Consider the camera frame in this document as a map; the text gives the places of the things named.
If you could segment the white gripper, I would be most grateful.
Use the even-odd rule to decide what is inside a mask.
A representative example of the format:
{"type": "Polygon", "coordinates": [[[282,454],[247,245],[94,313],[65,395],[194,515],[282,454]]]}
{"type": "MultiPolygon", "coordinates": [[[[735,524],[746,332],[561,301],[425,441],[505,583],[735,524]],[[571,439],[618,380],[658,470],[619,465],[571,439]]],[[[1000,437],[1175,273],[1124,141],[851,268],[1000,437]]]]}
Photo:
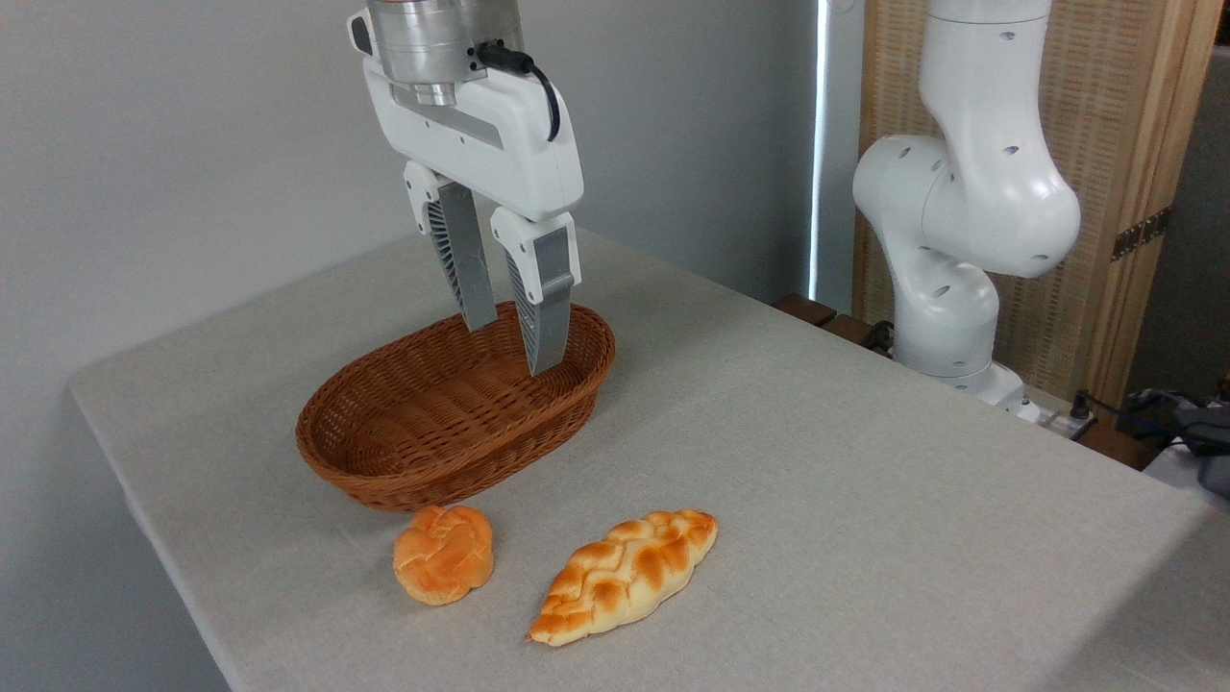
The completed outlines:
{"type": "Polygon", "coordinates": [[[504,248],[529,372],[558,366],[569,293],[581,284],[574,219],[565,211],[578,205],[584,183],[563,98],[549,98],[534,74],[488,59],[523,50],[520,14],[360,10],[348,32],[383,135],[410,160],[403,181],[415,222],[466,328],[497,320],[475,191],[501,205],[491,229],[504,248]]]}

